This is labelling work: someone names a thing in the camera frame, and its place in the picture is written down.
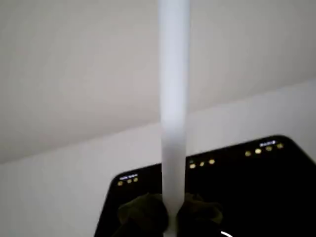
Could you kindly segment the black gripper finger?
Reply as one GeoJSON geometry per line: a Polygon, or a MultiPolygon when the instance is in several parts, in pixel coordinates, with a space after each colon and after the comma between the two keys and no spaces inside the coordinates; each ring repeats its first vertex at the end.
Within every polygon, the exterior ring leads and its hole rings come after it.
{"type": "Polygon", "coordinates": [[[117,217],[117,237],[161,237],[169,224],[161,194],[145,194],[121,205],[117,217]]]}
{"type": "Polygon", "coordinates": [[[185,194],[177,214],[178,237],[218,237],[221,234],[223,208],[217,202],[206,202],[199,195],[185,194]]]}

